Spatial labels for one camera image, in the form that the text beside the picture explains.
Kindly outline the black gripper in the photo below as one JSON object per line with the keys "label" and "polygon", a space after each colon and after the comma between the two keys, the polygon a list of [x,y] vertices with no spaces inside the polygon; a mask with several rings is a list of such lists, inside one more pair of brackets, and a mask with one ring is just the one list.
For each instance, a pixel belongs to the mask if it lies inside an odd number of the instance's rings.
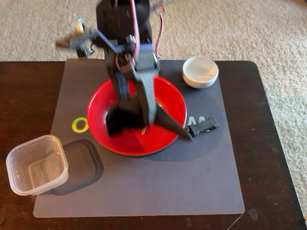
{"label": "black gripper", "polygon": [[133,54],[135,41],[117,43],[116,40],[104,42],[108,74],[112,82],[118,106],[129,106],[128,82],[122,73],[130,72],[133,66],[133,84],[141,104],[145,125],[155,120],[156,102],[154,96],[154,79],[160,67],[158,55],[152,43],[140,43],[138,53]]}

